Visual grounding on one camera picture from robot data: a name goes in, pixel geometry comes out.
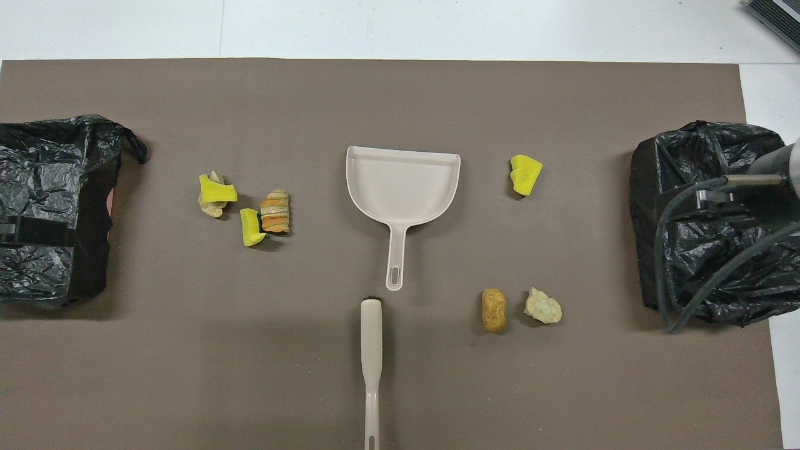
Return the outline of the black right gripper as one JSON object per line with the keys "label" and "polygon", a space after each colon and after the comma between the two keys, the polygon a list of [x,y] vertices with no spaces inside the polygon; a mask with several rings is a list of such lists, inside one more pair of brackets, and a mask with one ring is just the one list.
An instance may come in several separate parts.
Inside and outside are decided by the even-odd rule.
{"label": "black right gripper", "polygon": [[738,201],[731,192],[699,190],[676,203],[671,221],[732,223],[742,219],[742,203],[764,228],[777,231],[799,221],[799,199],[792,187],[740,187]]}

